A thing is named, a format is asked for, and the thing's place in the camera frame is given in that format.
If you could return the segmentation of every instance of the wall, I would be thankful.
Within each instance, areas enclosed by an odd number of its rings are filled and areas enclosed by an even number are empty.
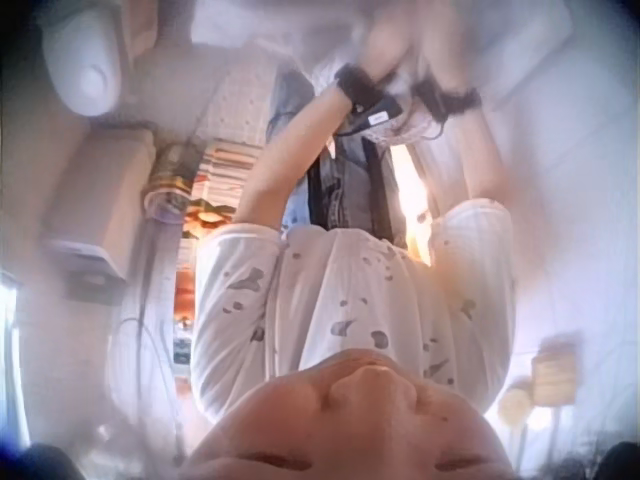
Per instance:
[[[100,122],[149,122],[160,147],[195,136],[262,146],[277,59],[247,46],[194,45],[193,2],[160,2],[156,46],[135,60],[118,108]]]
[[[56,96],[37,32],[3,58],[2,267],[22,284],[17,322],[32,440],[68,446],[103,408],[111,311],[64,298],[64,275],[41,247],[47,208],[89,131]]]

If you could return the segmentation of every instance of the cable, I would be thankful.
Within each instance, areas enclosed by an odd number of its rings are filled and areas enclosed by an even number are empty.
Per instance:
[[[446,123],[447,123],[447,121],[445,120],[444,122],[442,122],[440,124],[440,131],[434,137],[426,137],[425,136],[425,137],[422,137],[422,138],[424,138],[425,140],[429,140],[429,141],[437,140],[444,133],[444,126],[445,126]]]

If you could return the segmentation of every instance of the black wristband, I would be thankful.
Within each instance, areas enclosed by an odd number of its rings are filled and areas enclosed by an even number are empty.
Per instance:
[[[338,88],[353,103],[353,113],[365,112],[382,100],[383,93],[360,67],[346,64],[337,71],[335,78]]]
[[[461,95],[447,93],[440,88],[435,79],[430,77],[414,85],[413,93],[422,100],[438,123],[446,122],[451,115],[460,115],[482,105],[480,94],[475,88]]]

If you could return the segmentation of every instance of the room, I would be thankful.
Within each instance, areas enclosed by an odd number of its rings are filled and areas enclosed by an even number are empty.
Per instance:
[[[32,3],[3,43],[3,400],[16,448],[58,447],[86,478],[135,476],[141,445],[173,465],[211,428],[189,381],[194,259],[265,148],[278,67],[300,44],[291,25],[344,27],[358,2],[255,15],[257,0]],[[637,19],[597,0],[483,0],[462,15],[513,223],[511,362],[483,413],[533,478],[638,442]],[[96,26],[110,41],[78,42]],[[113,70],[74,77],[74,48],[103,47]],[[425,192],[442,208],[465,188],[447,133],[427,139],[433,125],[392,153],[387,199],[414,240],[430,235],[417,218],[435,216]],[[550,345],[568,400],[508,424],[501,401],[529,392]]]

